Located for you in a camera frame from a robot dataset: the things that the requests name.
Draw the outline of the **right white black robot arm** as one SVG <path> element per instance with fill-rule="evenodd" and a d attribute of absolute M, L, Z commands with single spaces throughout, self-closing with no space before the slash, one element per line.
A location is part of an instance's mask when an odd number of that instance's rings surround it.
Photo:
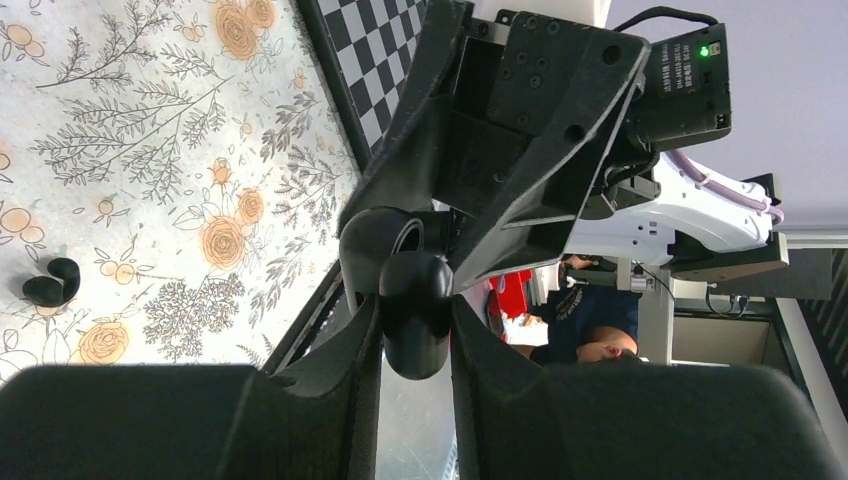
<path fill-rule="evenodd" d="M 605 1 L 430 1 L 377 151 L 339 219 L 353 295 L 421 273 L 450 292 L 566 254 L 722 282 L 783 267 L 771 175 L 736 181 L 683 148 L 732 125 L 726 29 L 651 42 Z"/>

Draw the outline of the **black earbud charging case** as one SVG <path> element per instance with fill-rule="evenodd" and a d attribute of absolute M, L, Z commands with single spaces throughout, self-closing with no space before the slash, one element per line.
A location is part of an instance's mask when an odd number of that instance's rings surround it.
<path fill-rule="evenodd" d="M 433 212 L 377 207 L 355 214 L 340 232 L 340 263 L 348 305 L 372 299 L 391 368 L 425 380 L 446 363 L 453 272 L 439 251 L 425 248 Z"/>

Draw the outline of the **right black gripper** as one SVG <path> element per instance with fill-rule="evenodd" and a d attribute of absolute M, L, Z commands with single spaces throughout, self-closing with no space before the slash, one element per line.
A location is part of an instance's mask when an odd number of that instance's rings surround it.
<path fill-rule="evenodd" d="M 456 288 L 599 255 L 572 239 L 650 54 L 640 37 L 522 11 L 504 44 L 469 39 L 474 5 L 430 1 L 383 141 L 338 219 L 421 210 L 434 196 L 469 216 L 450 254 Z"/>

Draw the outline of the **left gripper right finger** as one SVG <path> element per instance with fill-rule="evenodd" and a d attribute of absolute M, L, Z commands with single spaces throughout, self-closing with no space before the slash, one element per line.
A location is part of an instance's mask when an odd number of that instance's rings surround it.
<path fill-rule="evenodd" d="M 464 479 L 841 479 L 817 416 L 762 367 L 541 367 L 453 299 Z"/>

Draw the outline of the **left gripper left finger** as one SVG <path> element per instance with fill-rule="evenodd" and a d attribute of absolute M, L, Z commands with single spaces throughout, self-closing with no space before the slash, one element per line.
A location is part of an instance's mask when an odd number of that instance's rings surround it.
<path fill-rule="evenodd" d="M 275 375 L 249 365 L 43 366 L 1 391 L 5 479 L 371 479 L 377 304 Z"/>

